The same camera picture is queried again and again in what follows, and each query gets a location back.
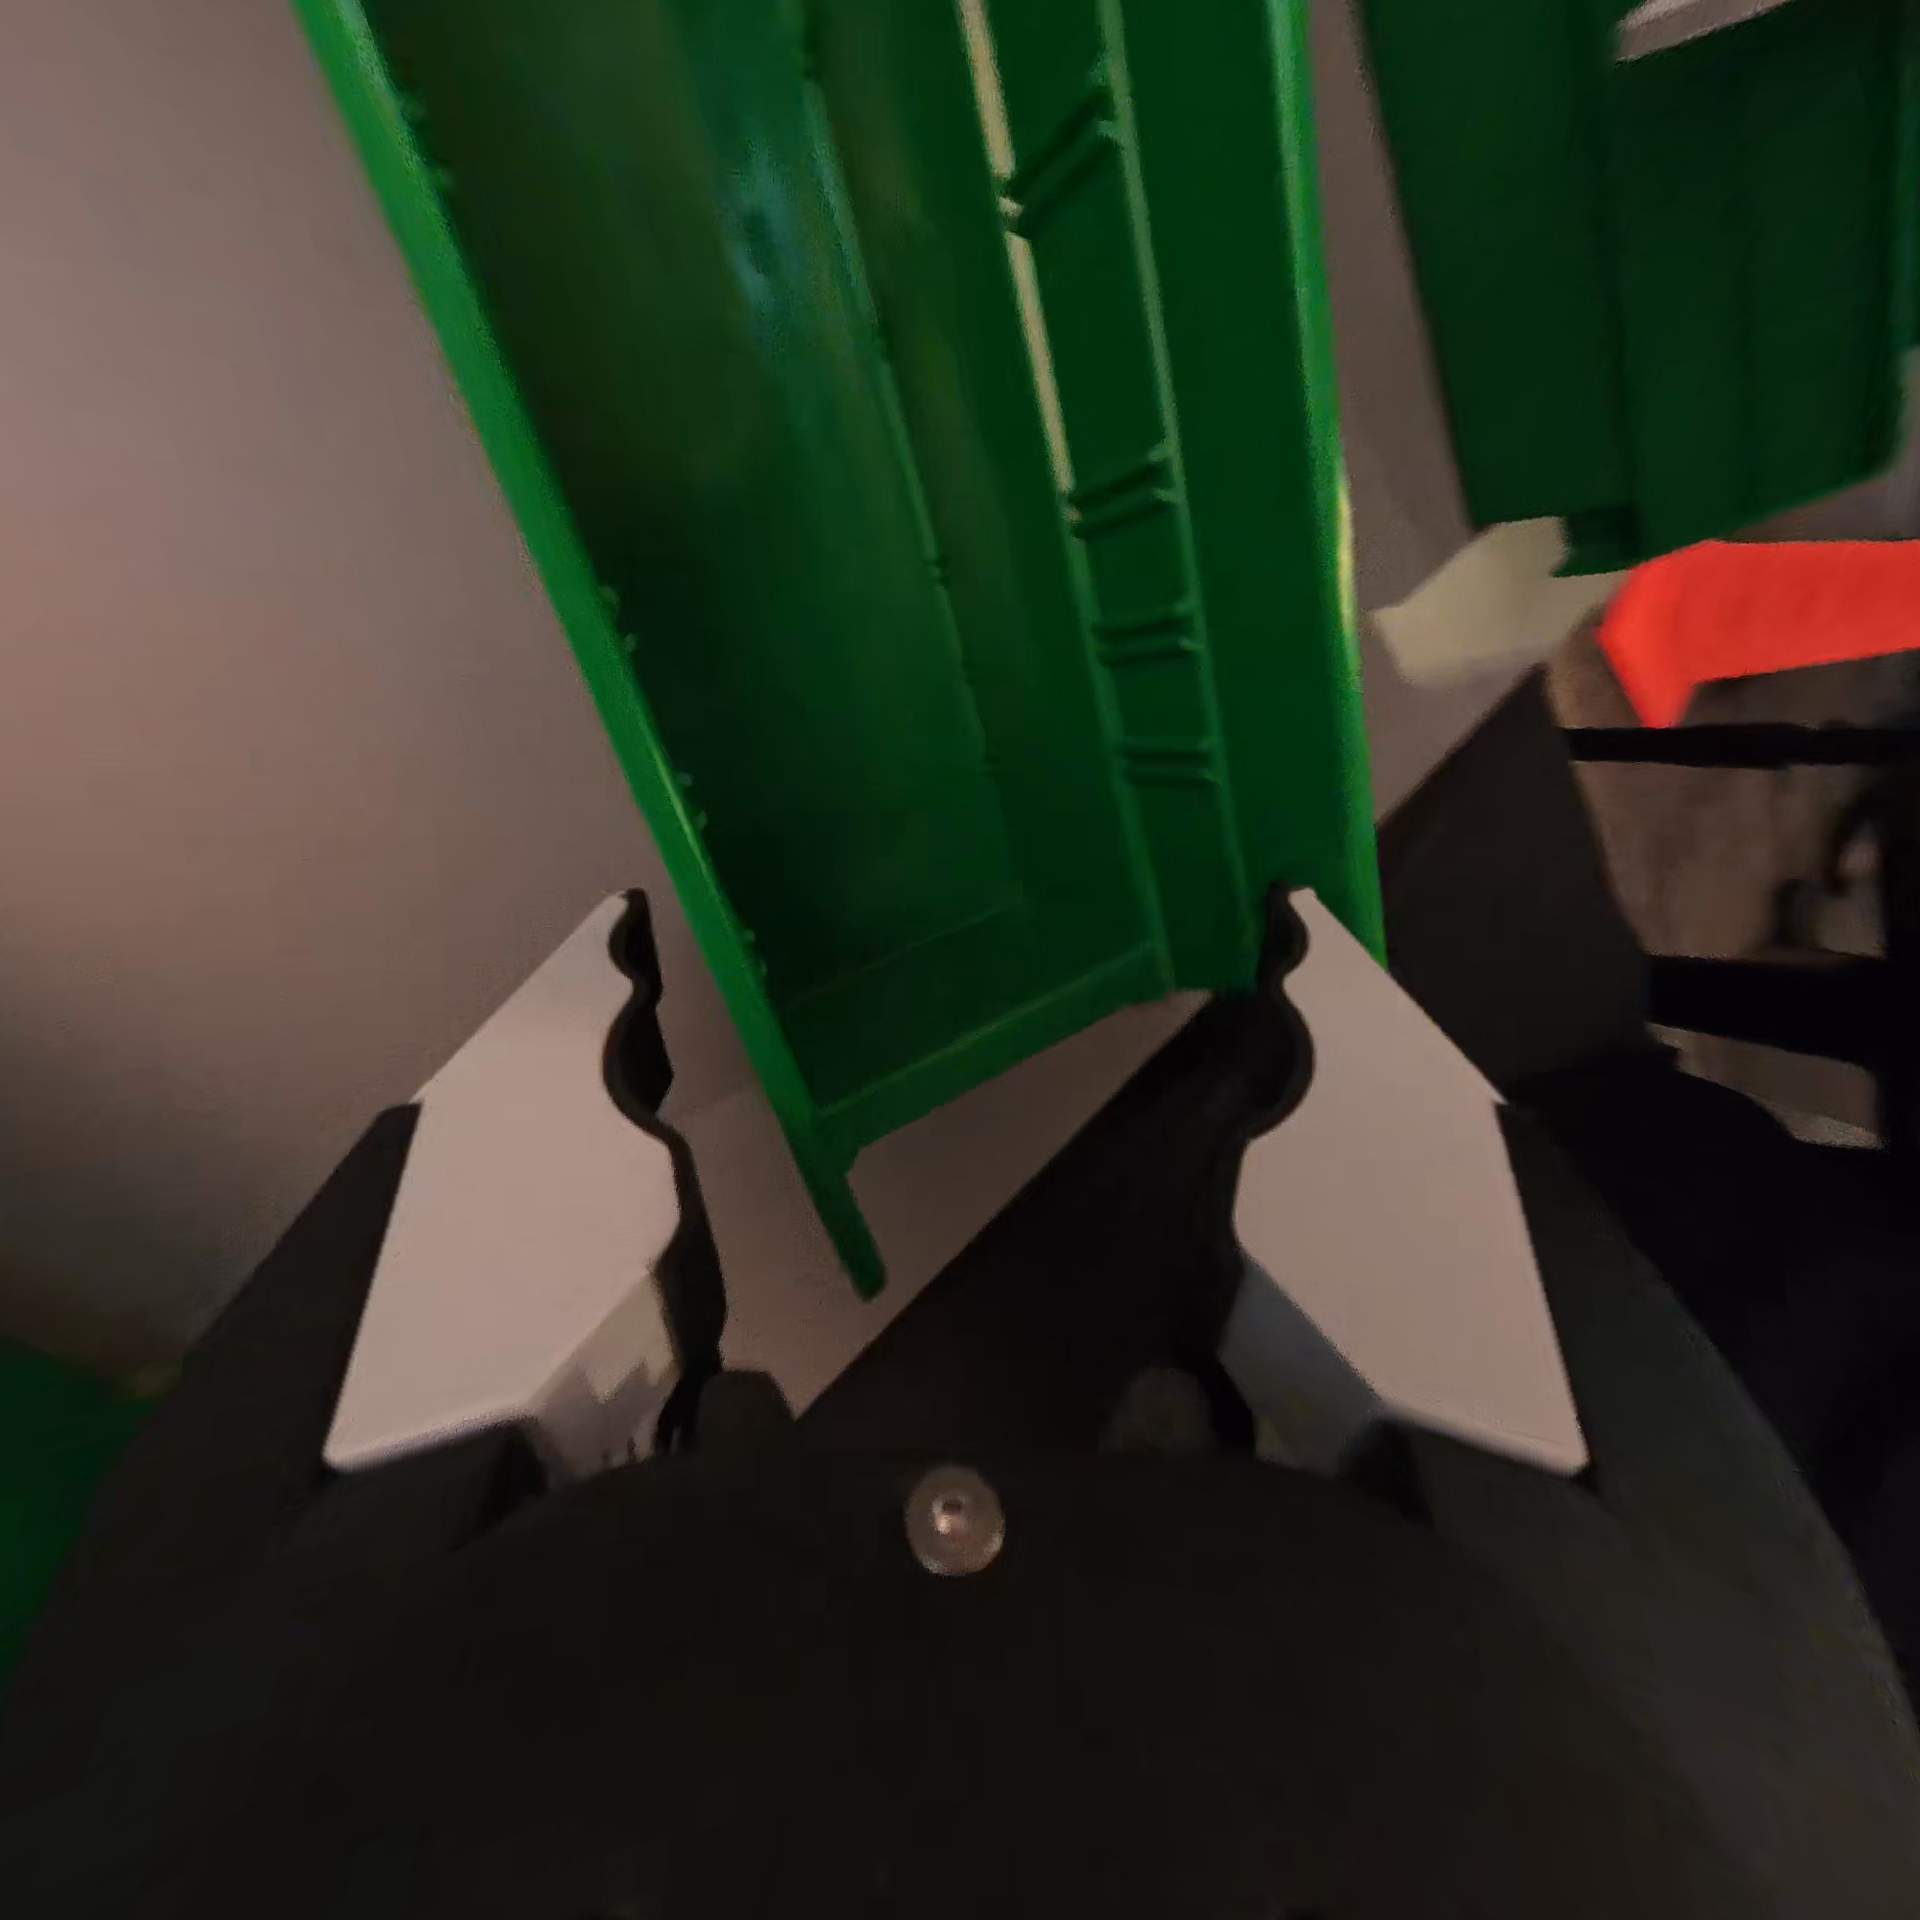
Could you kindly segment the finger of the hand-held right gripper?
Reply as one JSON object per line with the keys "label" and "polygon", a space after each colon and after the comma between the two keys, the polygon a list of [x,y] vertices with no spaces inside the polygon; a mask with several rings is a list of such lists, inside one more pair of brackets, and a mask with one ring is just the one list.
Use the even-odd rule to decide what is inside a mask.
{"label": "finger of the hand-held right gripper", "polygon": [[1635,3],[1613,27],[1613,61],[1644,61],[1748,27],[1787,3]]}

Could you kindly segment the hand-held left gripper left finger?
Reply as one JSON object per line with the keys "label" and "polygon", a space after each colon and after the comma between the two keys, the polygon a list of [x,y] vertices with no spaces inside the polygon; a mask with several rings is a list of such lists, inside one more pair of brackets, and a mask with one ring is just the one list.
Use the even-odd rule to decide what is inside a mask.
{"label": "hand-held left gripper left finger", "polygon": [[425,1082],[324,1432],[331,1470],[493,1429],[564,1474],[666,1448],[717,1364],[727,1306],[692,1146],[663,1112],[659,997],[633,887]]}

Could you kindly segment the black chair frame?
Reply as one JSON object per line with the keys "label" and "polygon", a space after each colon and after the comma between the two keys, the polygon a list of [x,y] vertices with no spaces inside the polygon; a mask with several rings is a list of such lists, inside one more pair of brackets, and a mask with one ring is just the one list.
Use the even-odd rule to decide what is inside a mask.
{"label": "black chair frame", "polygon": [[1842,767],[1866,777],[1832,832],[1824,881],[1842,874],[1854,837],[1877,854],[1880,951],[1813,958],[1649,958],[1648,1012],[1656,1023],[1712,1039],[1773,1044],[1838,1061],[1873,1080],[1875,1119],[1890,1158],[1915,1163],[1918,1145],[1918,727],[1707,723],[1669,730],[1563,727],[1563,746],[1587,765],[1670,765],[1711,772]]}

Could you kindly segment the orange red object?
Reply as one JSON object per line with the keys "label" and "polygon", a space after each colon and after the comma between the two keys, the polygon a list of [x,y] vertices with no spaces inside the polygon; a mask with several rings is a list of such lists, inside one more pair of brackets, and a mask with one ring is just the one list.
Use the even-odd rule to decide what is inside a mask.
{"label": "orange red object", "polygon": [[1638,565],[1598,620],[1635,717],[1665,730],[1702,685],[1918,647],[1918,541],[1697,541]]}

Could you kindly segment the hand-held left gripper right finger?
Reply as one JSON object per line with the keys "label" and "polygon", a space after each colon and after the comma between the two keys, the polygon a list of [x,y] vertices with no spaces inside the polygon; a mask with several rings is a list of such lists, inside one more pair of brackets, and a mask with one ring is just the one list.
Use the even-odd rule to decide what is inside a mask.
{"label": "hand-held left gripper right finger", "polygon": [[1500,1098],[1308,887],[1274,887],[1206,1082],[1196,1347],[1254,1450],[1338,1474],[1436,1432],[1591,1463]]}

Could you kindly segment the green plastic bin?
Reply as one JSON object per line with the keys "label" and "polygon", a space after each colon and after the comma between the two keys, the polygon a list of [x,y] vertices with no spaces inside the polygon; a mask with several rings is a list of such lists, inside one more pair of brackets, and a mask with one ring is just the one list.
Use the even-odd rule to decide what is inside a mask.
{"label": "green plastic bin", "polygon": [[1883,475],[1915,349],[1915,4],[1613,61],[1619,3],[1368,3],[1363,53],[1475,530],[1568,571]]}
{"label": "green plastic bin", "polygon": [[293,4],[858,1297],[856,1158],[1384,947],[1305,4]]}

